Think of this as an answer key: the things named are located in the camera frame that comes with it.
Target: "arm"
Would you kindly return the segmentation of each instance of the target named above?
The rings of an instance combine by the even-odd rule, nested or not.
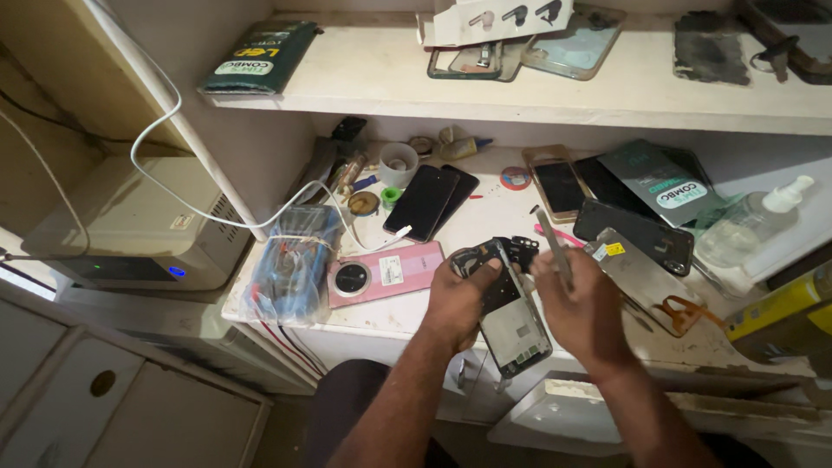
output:
[[[476,340],[481,296],[500,268],[492,259],[464,280],[448,260],[439,266],[422,325],[328,466],[424,466],[445,369]]]
[[[621,293],[586,253],[567,252],[574,291],[552,270],[551,253],[532,274],[549,330],[587,369],[641,468],[721,466],[633,355],[624,337]]]

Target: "charging cable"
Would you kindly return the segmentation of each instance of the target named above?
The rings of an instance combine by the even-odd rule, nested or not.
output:
[[[326,193],[327,193],[330,197],[332,197],[332,199],[333,199],[333,200],[335,200],[335,196],[332,194],[332,192],[329,190],[329,188],[328,188],[328,187],[327,187],[324,183],[322,183],[322,182],[320,182],[320,181],[312,181],[312,182],[310,182],[310,183],[306,184],[303,188],[301,188],[301,189],[300,189],[300,191],[299,191],[299,192],[297,192],[297,193],[295,194],[295,196],[294,196],[294,197],[292,197],[292,198],[291,198],[288,202],[286,202],[286,204],[285,204],[285,205],[283,205],[283,207],[281,207],[281,208],[280,208],[280,210],[279,210],[279,211],[277,211],[277,212],[275,213],[275,215],[274,215],[274,216],[272,216],[271,218],[269,218],[269,220],[268,220],[268,221],[266,221],[266,222],[262,222],[262,223],[260,223],[260,224],[245,224],[245,223],[240,223],[240,222],[228,221],[228,220],[226,220],[226,219],[224,219],[224,218],[215,217],[215,216],[212,216],[212,215],[210,215],[210,214],[208,214],[208,213],[206,213],[206,212],[203,212],[202,210],[199,210],[198,208],[194,207],[193,205],[191,205],[190,203],[188,203],[187,201],[185,201],[182,197],[180,197],[179,195],[177,195],[175,192],[173,192],[173,191],[172,191],[170,188],[168,188],[165,184],[163,184],[163,183],[162,183],[162,182],[160,182],[158,179],[156,179],[155,177],[153,177],[150,173],[148,173],[147,171],[145,171],[145,168],[144,168],[144,167],[142,167],[142,166],[141,166],[141,164],[140,164],[140,163],[136,160],[136,154],[138,153],[139,146],[141,145],[142,141],[144,141],[144,139],[147,137],[147,135],[148,135],[150,132],[152,132],[152,131],[153,131],[153,129],[155,129],[156,127],[160,126],[160,125],[161,125],[164,121],[166,121],[167,119],[169,119],[169,118],[173,117],[173,115],[174,115],[174,114],[176,114],[177,112],[179,112],[179,110],[182,108],[182,95],[179,93],[179,89],[176,87],[176,85],[175,85],[175,84],[173,84],[173,80],[171,80],[171,78],[167,76],[167,73],[165,73],[165,71],[164,71],[164,70],[162,70],[162,68],[159,66],[159,64],[158,64],[158,63],[156,63],[156,61],[155,61],[155,60],[153,60],[153,58],[151,58],[150,54],[148,54],[148,53],[147,53],[147,51],[145,51],[145,49],[144,49],[144,48],[142,48],[142,47],[138,44],[138,42],[136,42],[136,40],[135,40],[135,39],[133,39],[133,37],[125,31],[125,29],[124,29],[123,27],[121,27],[121,24],[120,24],[120,23],[119,23],[119,22],[118,22],[118,21],[117,21],[117,20],[116,20],[116,19],[115,19],[115,18],[114,18],[111,14],[110,14],[110,12],[109,12],[109,11],[107,11],[107,9],[106,9],[106,8],[104,8],[104,7],[103,7],[103,6],[102,6],[102,5],[98,2],[98,0],[90,0],[90,2],[92,2],[92,3],[93,3],[93,4],[94,4],[94,5],[95,5],[95,6],[96,6],[99,10],[101,10],[101,12],[102,12],[102,13],[104,13],[104,14],[105,14],[108,18],[110,18],[110,21],[112,21],[113,25],[115,25],[115,26],[116,26],[116,28],[119,30],[119,32],[121,32],[121,34],[123,34],[123,35],[124,35],[124,37],[125,37],[128,41],[130,41],[130,42],[133,44],[133,46],[134,46],[134,47],[136,47],[136,49],[138,49],[138,50],[139,50],[139,52],[141,52],[141,55],[143,55],[143,56],[144,56],[144,57],[148,60],[148,62],[150,62],[150,63],[153,65],[153,67],[154,67],[154,68],[155,68],[155,69],[159,72],[159,74],[160,74],[162,77],[164,77],[164,78],[165,78],[165,81],[167,82],[167,85],[171,88],[171,90],[172,90],[172,91],[174,92],[174,94],[176,95],[176,105],[175,105],[175,106],[174,106],[174,107],[173,107],[170,111],[166,112],[166,113],[165,113],[165,115],[163,115],[163,116],[159,117],[159,118],[158,118],[158,119],[156,119],[156,120],[155,120],[152,124],[150,124],[149,126],[147,126],[147,128],[145,128],[145,129],[144,129],[144,131],[142,131],[141,133],[139,133],[139,136],[136,138],[136,141],[135,141],[135,142],[133,142],[133,146],[132,146],[132,148],[130,148],[130,161],[133,163],[133,166],[136,166],[136,169],[138,169],[138,170],[139,170],[139,172],[141,172],[141,173],[142,173],[142,174],[144,174],[147,178],[149,178],[150,180],[152,180],[153,182],[155,182],[155,183],[156,183],[156,185],[158,185],[159,187],[161,187],[162,189],[164,189],[164,190],[165,190],[165,192],[170,193],[170,194],[171,194],[171,195],[172,195],[172,196],[173,196],[176,200],[179,200],[179,201],[180,201],[183,205],[185,205],[186,207],[190,208],[193,212],[195,212],[195,213],[197,213],[197,214],[200,214],[200,215],[202,215],[202,216],[204,216],[204,217],[206,217],[206,218],[208,218],[208,219],[211,219],[211,220],[213,220],[213,221],[216,221],[216,222],[222,222],[222,223],[225,223],[225,224],[230,224],[230,225],[232,225],[232,226],[237,226],[237,227],[245,227],[245,228],[249,228],[249,229],[251,229],[251,228],[257,228],[257,227],[265,227],[265,226],[267,226],[267,225],[271,224],[274,220],[276,220],[278,217],[280,217],[280,215],[282,215],[282,214],[283,214],[283,212],[286,210],[286,208],[288,208],[288,207],[289,207],[292,203],[294,203],[294,202],[295,202],[295,200],[297,200],[297,198],[298,198],[301,194],[303,194],[304,192],[306,192],[306,189],[307,189],[307,188],[312,187],[314,184],[320,185],[320,186],[321,186],[321,188],[323,188],[324,190],[326,190]],[[361,243],[361,242],[360,242],[360,241],[359,241],[359,240],[355,237],[355,235],[354,235],[354,234],[352,233],[352,231],[349,229],[349,224],[347,224],[347,221],[344,219],[344,214],[343,214],[343,213],[341,213],[341,210],[340,210],[338,207],[336,207],[336,211],[338,212],[338,216],[341,218],[341,222],[342,222],[342,223],[344,223],[344,228],[346,229],[347,234],[349,234],[349,236],[353,239],[353,241],[355,242],[355,245],[356,245],[356,246],[360,247],[362,250],[365,250],[365,251],[377,251],[377,250],[380,250],[380,249],[384,248],[385,246],[387,246],[387,245],[389,245],[389,244],[391,244],[391,243],[393,243],[393,242],[396,242],[396,241],[398,241],[399,239],[401,239],[402,237],[406,236],[406,235],[408,234],[408,232],[410,232],[410,230],[412,229],[412,227],[411,227],[411,226],[406,226],[406,227],[404,227],[403,229],[400,229],[398,232],[396,232],[396,234],[394,235],[394,237],[393,237],[392,239],[388,239],[387,241],[382,242],[382,244],[381,244],[380,246],[377,246],[377,247],[375,247],[375,248],[370,249],[370,248],[365,247],[365,246],[364,246],[364,244],[362,244],[362,243]]]

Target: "label sticker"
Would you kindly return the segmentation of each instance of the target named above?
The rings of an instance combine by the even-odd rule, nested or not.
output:
[[[592,258],[594,258],[595,261],[601,261],[605,256],[607,256],[607,244],[601,244],[601,246],[598,247],[598,250],[592,254]]]
[[[402,262],[398,255],[379,258],[379,268],[381,269],[381,286],[404,283]]]
[[[702,198],[707,195],[708,189],[703,187],[699,182],[690,181],[681,184],[678,187],[673,187],[667,192],[662,192],[656,197],[656,203],[662,208],[672,210],[678,208],[688,202],[693,202],[697,198]]]
[[[215,75],[267,75],[275,65],[265,60],[234,60],[217,67]]]
[[[607,246],[604,250],[607,251],[608,255],[618,255],[620,253],[624,253],[624,247],[620,242],[616,242],[610,246]]]
[[[177,231],[183,231],[188,228],[188,225],[191,224],[191,221],[194,221],[196,217],[196,213],[191,213],[189,215],[179,215],[173,220],[173,224],[171,224],[170,229],[176,229]]]

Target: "red wire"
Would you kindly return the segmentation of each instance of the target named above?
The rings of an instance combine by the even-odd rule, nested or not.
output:
[[[292,348],[288,347],[288,346],[287,346],[287,345],[286,345],[283,341],[281,341],[281,340],[280,340],[280,338],[278,338],[278,337],[277,337],[277,335],[275,335],[275,333],[271,330],[271,328],[269,328],[269,326],[268,326],[268,325],[266,325],[266,324],[265,324],[265,322],[264,322],[264,321],[260,321],[260,324],[261,324],[262,326],[264,326],[264,327],[265,327],[265,329],[269,331],[269,334],[271,335],[271,337],[272,337],[272,338],[274,338],[275,340],[277,340],[277,342],[278,342],[278,343],[280,343],[280,345],[281,345],[281,346],[283,346],[284,348],[286,348],[286,350],[287,350],[288,352],[290,352],[290,353],[294,354],[295,356],[298,356],[298,359],[300,359],[300,360],[301,360],[304,364],[306,364],[306,366],[307,366],[307,367],[309,367],[309,368],[312,370],[312,372],[314,372],[314,373],[318,374],[319,376],[322,376],[322,377],[324,376],[324,374],[321,374],[321,373],[320,373],[320,371],[318,371],[317,369],[315,369],[314,367],[312,367],[312,365],[311,365],[309,362],[307,362],[307,361],[306,361],[306,359],[304,359],[304,358],[303,358],[300,354],[296,353],[296,352],[295,352],[295,350],[293,350]]]

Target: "glue bottle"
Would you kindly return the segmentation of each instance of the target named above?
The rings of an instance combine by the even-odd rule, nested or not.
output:
[[[720,268],[742,265],[766,241],[797,224],[796,207],[813,183],[811,177],[800,176],[771,193],[746,195],[702,234],[696,242],[696,256]]]

